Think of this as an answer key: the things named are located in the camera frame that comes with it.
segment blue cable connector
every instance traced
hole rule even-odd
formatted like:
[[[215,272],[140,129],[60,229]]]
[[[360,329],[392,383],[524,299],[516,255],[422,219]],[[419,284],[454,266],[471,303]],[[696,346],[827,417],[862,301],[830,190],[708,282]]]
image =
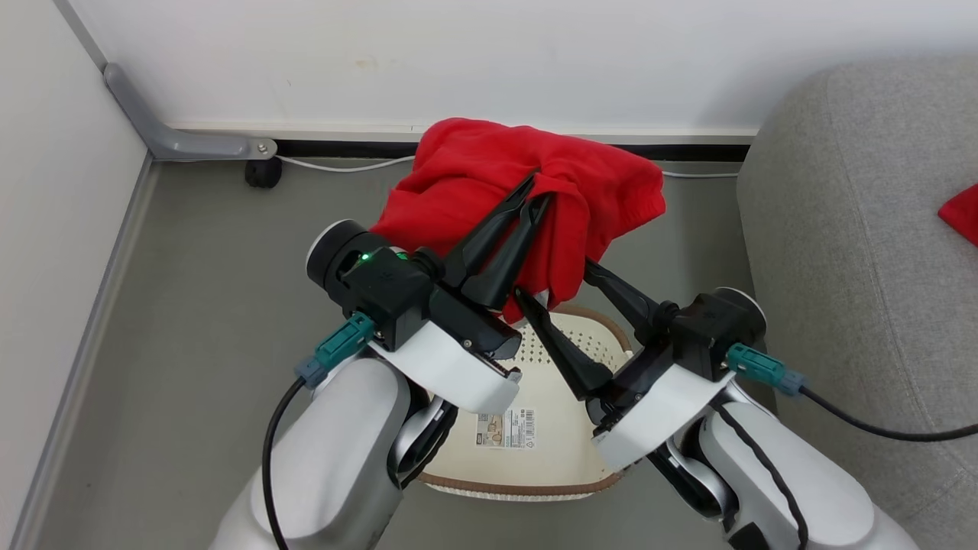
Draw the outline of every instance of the blue cable connector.
[[[740,375],[788,395],[797,395],[806,382],[801,373],[785,368],[784,363],[744,344],[734,344],[727,350],[727,365]]]
[[[321,384],[343,359],[367,347],[374,337],[374,321],[357,311],[334,333],[316,346],[315,355],[295,366],[295,376],[313,390]]]

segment white tag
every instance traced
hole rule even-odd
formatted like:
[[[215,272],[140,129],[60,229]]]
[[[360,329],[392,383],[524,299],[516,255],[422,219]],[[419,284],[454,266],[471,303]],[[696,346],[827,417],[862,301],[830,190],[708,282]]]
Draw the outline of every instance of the white tag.
[[[475,424],[475,446],[497,449],[532,449],[536,446],[534,409],[508,409],[504,414],[480,414]]]

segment robotic arm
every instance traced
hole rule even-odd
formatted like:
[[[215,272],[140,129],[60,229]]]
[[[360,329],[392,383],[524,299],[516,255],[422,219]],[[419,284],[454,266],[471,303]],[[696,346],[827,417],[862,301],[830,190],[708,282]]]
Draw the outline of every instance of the robotic arm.
[[[585,282],[642,345],[612,373],[565,337],[545,306],[514,290],[551,203],[527,201],[533,175],[445,258],[392,247],[351,220],[319,236],[307,273],[348,321],[296,368],[302,382],[290,395],[304,384],[312,403],[275,444],[267,483],[259,469],[211,550],[373,548],[457,407],[501,414],[515,397],[520,373],[496,361],[516,354],[520,335],[493,314],[510,292],[585,403],[608,466],[650,461],[692,509],[722,523],[733,548],[916,548],[852,477],[736,384],[731,348],[763,345],[766,330],[746,295],[717,289],[684,308],[656,303],[589,261]]]

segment black baseboard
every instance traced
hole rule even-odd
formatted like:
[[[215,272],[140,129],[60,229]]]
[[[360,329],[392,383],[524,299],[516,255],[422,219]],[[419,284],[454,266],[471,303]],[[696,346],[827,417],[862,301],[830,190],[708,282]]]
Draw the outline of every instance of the black baseboard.
[[[283,157],[400,159],[413,155],[417,143],[379,141],[276,140]],[[748,145],[615,145],[650,160],[743,162]]]

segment white cable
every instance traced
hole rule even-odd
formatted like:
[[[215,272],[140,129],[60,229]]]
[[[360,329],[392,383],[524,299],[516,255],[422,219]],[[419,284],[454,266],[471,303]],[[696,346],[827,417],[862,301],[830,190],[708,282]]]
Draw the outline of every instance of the white cable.
[[[737,177],[740,174],[739,172],[731,172],[729,174],[681,174],[678,172],[667,172],[663,170],[662,175],[680,179],[713,179],[718,177]]]
[[[324,172],[339,172],[339,173],[365,172],[367,170],[384,168],[386,166],[397,164],[398,162],[406,162],[408,160],[415,159],[415,157],[411,155],[410,157],[402,157],[400,159],[386,160],[384,162],[371,164],[369,166],[356,166],[353,168],[336,168],[333,166],[323,166],[321,164],[313,164],[312,162],[303,162],[302,160],[290,159],[289,157],[282,157],[281,155],[277,155],[277,157],[290,164],[305,166],[306,168],[312,168],[314,170],[323,170]],[[713,179],[713,178],[722,178],[722,177],[737,177],[739,174],[737,172],[730,172],[726,174],[683,174],[680,172],[667,172],[663,170],[662,175],[680,178],[680,179]]]
[[[402,157],[400,159],[386,160],[377,164],[371,164],[369,166],[356,166],[353,168],[336,168],[333,166],[323,166],[321,164],[313,164],[312,162],[303,162],[302,160],[290,159],[289,157],[283,157],[281,155],[276,155],[279,159],[284,160],[290,164],[295,164],[298,166],[305,166],[306,168],[312,168],[314,170],[323,170],[324,172],[339,172],[343,174],[348,174],[351,172],[366,172],[367,170],[374,170],[377,168],[383,168],[385,166],[390,166],[398,162],[406,162],[408,160],[414,160],[414,155],[410,157]]]

